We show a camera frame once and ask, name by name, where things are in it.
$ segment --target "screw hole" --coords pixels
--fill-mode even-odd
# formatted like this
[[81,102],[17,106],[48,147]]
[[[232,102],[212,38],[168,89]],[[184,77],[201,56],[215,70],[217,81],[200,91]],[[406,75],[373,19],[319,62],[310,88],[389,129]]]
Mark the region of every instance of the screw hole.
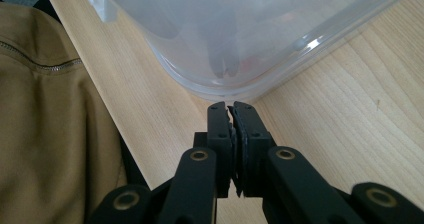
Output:
[[382,207],[390,208],[397,205],[397,201],[392,195],[378,188],[368,189],[366,194],[368,199]]
[[203,161],[208,158],[208,153],[205,151],[194,151],[190,154],[190,158],[195,161]]
[[116,210],[120,211],[128,210],[131,207],[137,205],[139,200],[140,196],[137,192],[126,191],[115,198],[115,200],[113,201],[113,207],[115,207]]
[[292,160],[296,157],[296,155],[293,152],[289,150],[285,150],[285,149],[278,150],[276,154],[279,158],[284,160]]

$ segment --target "translucent plastic bin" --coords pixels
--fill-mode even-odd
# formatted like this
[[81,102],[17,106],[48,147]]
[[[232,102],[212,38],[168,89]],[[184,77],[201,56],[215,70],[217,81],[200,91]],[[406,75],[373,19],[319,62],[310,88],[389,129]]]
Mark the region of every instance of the translucent plastic bin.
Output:
[[394,1],[112,0],[166,71],[213,101],[263,94]]

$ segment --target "light wood surface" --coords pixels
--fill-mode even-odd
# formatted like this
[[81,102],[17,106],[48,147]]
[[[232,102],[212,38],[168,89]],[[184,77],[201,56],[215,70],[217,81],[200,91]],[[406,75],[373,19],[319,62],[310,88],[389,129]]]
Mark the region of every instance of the light wood surface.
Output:
[[[86,0],[51,0],[151,188],[174,175],[211,103],[171,79],[124,13],[102,23]],[[278,145],[335,187],[373,181],[424,208],[424,0],[401,0],[255,103]],[[218,223],[264,223],[234,194]]]

